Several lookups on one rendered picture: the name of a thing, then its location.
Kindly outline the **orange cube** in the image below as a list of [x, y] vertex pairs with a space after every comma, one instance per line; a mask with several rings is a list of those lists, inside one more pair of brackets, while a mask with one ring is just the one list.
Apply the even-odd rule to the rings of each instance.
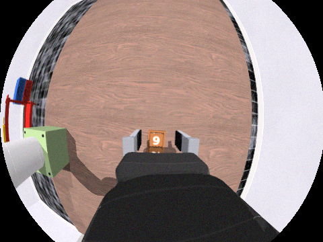
[[151, 132], [149, 139], [150, 147], [163, 147], [163, 133]]
[[162, 153], [162, 147], [149, 147], [149, 153]]

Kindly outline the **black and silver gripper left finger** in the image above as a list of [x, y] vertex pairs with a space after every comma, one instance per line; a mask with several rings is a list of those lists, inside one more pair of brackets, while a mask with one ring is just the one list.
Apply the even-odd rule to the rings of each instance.
[[137, 152], [141, 146], [141, 130], [136, 129], [130, 136], [122, 138], [123, 156], [129, 152]]

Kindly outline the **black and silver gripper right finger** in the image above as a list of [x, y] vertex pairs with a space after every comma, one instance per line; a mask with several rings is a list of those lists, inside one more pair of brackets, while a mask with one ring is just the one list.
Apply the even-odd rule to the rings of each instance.
[[199, 139], [192, 138], [180, 130], [175, 133], [175, 145], [179, 151], [183, 153], [194, 153], [198, 156], [199, 153]]

